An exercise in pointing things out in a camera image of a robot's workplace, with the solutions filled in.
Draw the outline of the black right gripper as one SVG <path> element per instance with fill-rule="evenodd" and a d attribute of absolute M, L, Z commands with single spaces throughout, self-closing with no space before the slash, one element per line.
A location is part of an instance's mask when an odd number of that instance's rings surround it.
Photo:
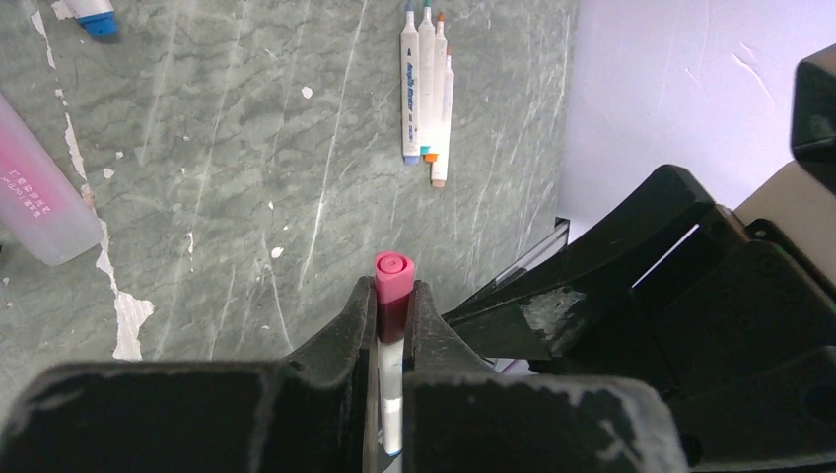
<path fill-rule="evenodd" d="M 835 285 L 687 169 L 655 169 L 583 236 L 446 321 L 536 372 L 649 385 L 695 470 L 835 466 Z"/>

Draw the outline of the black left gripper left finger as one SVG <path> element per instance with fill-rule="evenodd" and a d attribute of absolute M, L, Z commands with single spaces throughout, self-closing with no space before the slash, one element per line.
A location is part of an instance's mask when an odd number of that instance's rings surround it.
<path fill-rule="evenodd" d="M 1 431 L 5 472 L 373 472 L 376 295 L 280 360 L 74 363 L 39 376 Z"/>

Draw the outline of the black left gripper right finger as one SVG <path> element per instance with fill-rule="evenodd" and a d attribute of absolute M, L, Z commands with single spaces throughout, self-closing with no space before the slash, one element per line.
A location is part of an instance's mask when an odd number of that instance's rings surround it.
<path fill-rule="evenodd" d="M 402 468 L 406 472 L 684 472 L 672 415 L 645 383 L 491 370 L 410 297 Z"/>

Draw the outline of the white pen pink cap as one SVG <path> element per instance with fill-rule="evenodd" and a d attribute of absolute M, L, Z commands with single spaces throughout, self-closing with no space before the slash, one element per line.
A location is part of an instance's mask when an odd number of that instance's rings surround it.
<path fill-rule="evenodd" d="M 377 255 L 379 397 L 383 451 L 389 456 L 402 450 L 404 339 L 414 279 L 415 265 L 409 257 L 394 251 Z"/>

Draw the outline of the white pen orange tip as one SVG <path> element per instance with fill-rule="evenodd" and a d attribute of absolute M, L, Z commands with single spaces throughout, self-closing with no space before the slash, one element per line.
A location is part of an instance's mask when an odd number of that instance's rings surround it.
<path fill-rule="evenodd" d="M 435 188 L 443 188 L 446 185 L 451 154 L 454 71 L 452 49 L 449 46 L 445 58 L 442 114 L 439 128 L 441 147 L 436 160 L 431 165 L 431 184 Z"/>

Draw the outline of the pink highlighter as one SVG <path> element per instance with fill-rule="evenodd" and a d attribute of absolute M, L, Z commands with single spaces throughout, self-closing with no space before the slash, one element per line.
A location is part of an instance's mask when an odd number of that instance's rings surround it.
<path fill-rule="evenodd" d="M 1 100 L 1 223 L 49 266 L 81 255 L 104 237 L 98 217 L 6 99 Z"/>

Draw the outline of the white pen blue cap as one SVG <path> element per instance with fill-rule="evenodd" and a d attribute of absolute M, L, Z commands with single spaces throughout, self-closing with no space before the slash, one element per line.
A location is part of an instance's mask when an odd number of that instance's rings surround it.
<path fill-rule="evenodd" d="M 434 91 L 435 27 L 432 20 L 432 0 L 423 3 L 419 35 L 419 132 L 420 154 L 431 150 L 432 99 Z"/>

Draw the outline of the white pen green cap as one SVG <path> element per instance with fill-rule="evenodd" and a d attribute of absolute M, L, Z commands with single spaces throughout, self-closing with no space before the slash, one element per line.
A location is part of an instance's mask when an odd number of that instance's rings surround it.
<path fill-rule="evenodd" d="M 65 0 L 77 23 L 96 39 L 116 36 L 120 27 L 110 0 Z"/>

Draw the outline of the white pen dark grey cap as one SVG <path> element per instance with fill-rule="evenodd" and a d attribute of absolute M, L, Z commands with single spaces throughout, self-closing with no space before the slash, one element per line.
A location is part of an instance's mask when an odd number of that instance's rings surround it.
<path fill-rule="evenodd" d="M 434 162 L 436 158 L 431 158 L 431 155 L 438 155 L 440 150 L 439 128 L 441 124 L 443 88 L 444 88 L 444 70 L 446 62 L 446 50 L 448 41 L 446 38 L 446 18 L 442 11 L 438 12 L 436 20 L 433 20 L 435 27 L 435 52 L 434 52 L 434 91 L 432 99 L 432 125 L 431 125 L 431 150 L 425 155 L 425 160 Z"/>

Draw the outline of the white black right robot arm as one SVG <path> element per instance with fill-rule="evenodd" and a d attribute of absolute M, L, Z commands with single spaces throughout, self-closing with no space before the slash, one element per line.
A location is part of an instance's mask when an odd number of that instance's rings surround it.
<path fill-rule="evenodd" d="M 694 472 L 835 468 L 835 50 L 795 72 L 792 160 L 737 209 L 655 169 L 531 269 L 446 315 L 486 357 L 638 379 Z"/>

